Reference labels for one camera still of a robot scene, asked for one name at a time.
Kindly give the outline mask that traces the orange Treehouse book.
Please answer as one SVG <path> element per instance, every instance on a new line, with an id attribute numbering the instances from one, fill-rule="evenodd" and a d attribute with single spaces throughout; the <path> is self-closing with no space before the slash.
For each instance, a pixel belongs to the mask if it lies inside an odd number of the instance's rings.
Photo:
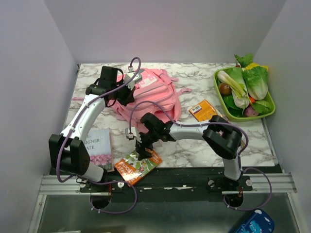
<path id="1" fill-rule="evenodd" d="M 131 185 L 135 185 L 162 163 L 162 159 L 154 150 L 147 149 L 146 151 L 151 153 L 151 157 L 139 160 L 138 153 L 133 151 L 115 164 L 122 178 Z"/>

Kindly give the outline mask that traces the pink student backpack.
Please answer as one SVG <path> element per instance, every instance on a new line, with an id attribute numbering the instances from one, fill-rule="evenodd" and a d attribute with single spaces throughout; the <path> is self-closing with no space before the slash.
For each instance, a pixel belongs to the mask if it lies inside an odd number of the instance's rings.
<path id="1" fill-rule="evenodd" d="M 176 78 L 169 76 L 163 69 L 138 68 L 135 71 L 142 75 L 142 81 L 136 84 L 134 102 L 126 106 L 117 102 L 105 108 L 112 108 L 118 119 L 126 120 L 131 127 L 142 133 L 148 132 L 140 121 L 146 113 L 155 115 L 164 123 L 179 120 L 181 116 L 179 96 L 191 90 L 184 88 L 176 91 L 174 85 Z M 117 79 L 121 80 L 123 74 L 125 73 L 118 75 Z"/>

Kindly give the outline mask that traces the orange card packet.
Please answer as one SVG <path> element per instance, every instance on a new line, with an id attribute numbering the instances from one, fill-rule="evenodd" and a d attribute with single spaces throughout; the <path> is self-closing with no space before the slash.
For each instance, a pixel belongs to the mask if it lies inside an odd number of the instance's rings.
<path id="1" fill-rule="evenodd" d="M 199 102 L 190 108 L 189 112 L 199 122 L 210 120 L 213 116 L 219 115 L 217 110 L 207 100 Z"/>

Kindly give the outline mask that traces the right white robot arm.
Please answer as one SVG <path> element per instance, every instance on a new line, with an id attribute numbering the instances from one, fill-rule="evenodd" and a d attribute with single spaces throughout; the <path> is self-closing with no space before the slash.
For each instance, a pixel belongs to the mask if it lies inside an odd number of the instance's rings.
<path id="1" fill-rule="evenodd" d="M 168 121 L 164 123 L 151 113 L 145 114 L 141 123 L 148 129 L 147 133 L 136 136 L 138 159 L 152 157 L 153 143 L 176 142 L 179 140 L 202 140 L 222 158 L 224 164 L 224 186 L 235 190 L 241 185 L 241 162 L 238 148 L 242 141 L 242 129 L 236 127 L 219 115 L 197 124 Z"/>

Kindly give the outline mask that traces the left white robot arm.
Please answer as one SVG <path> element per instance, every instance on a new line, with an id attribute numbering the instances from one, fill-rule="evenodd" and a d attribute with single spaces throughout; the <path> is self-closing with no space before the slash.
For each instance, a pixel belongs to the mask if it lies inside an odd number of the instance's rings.
<path id="1" fill-rule="evenodd" d="M 107 188 L 108 180 L 104 169 L 90 161 L 85 141 L 96 118 L 111 100 L 119 100 L 123 105 L 134 101 L 137 71 L 129 67 L 121 80 L 117 79 L 118 72 L 118 68 L 103 66 L 100 77 L 86 88 L 83 103 L 73 120 L 60 134 L 49 138 L 50 159 L 56 175 L 64 171 L 91 180 L 91 186 L 98 192 Z"/>

